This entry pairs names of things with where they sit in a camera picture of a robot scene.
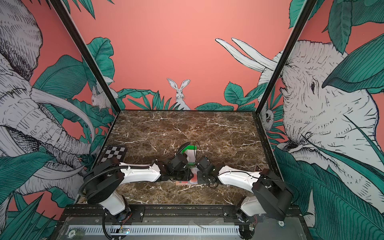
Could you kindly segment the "green plastic tray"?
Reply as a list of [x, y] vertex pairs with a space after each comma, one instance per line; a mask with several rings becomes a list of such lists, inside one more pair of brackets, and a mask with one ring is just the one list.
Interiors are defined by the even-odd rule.
[[197, 147], [193, 145], [188, 145], [182, 150], [182, 155], [187, 158], [188, 165], [193, 167], [196, 165], [197, 158]]

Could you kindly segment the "pink leather card holder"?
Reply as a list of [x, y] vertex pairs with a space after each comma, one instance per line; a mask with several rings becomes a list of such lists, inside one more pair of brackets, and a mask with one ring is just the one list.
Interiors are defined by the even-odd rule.
[[188, 181], [176, 181], [175, 182], [176, 186], [187, 186], [187, 185], [191, 185], [190, 184], [190, 180]]

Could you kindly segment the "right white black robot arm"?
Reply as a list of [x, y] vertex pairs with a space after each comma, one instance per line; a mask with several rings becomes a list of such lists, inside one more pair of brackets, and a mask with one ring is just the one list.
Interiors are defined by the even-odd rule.
[[253, 193], [253, 197], [245, 198], [240, 205], [246, 216], [267, 214], [272, 219], [285, 220], [294, 193], [273, 171], [248, 172], [215, 166], [205, 156], [196, 161], [196, 166], [204, 183], [234, 186]]

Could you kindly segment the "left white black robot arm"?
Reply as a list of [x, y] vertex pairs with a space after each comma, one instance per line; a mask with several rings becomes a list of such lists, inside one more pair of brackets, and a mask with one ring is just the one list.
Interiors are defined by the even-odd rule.
[[88, 204], [99, 204], [111, 215], [129, 215], [127, 201], [116, 189], [135, 182], [189, 181], [194, 177], [185, 154], [178, 154], [166, 161], [154, 160], [149, 165], [132, 165], [116, 157], [100, 163], [84, 177], [79, 195]]

